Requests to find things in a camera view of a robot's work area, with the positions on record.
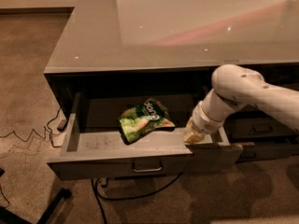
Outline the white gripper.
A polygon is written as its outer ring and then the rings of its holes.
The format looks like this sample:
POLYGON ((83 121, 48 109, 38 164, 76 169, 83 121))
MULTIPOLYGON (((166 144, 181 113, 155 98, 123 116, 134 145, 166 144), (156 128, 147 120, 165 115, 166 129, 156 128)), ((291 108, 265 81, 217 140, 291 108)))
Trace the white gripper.
POLYGON ((205 134, 215 133, 223 123, 224 121, 215 121, 209 118, 204 112, 202 103, 199 103, 193 109, 192 117, 189 118, 185 126, 183 141, 187 144, 202 142, 205 134))

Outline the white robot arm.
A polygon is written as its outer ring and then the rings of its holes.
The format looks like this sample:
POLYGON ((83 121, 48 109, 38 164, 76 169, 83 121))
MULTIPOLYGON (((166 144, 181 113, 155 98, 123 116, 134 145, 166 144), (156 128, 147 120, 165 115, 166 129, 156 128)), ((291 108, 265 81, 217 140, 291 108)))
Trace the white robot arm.
POLYGON ((299 92, 264 81, 254 70, 235 64, 218 67, 211 76, 212 89, 193 109, 184 142, 200 143, 215 133, 225 120, 252 105, 295 132, 299 131, 299 92))

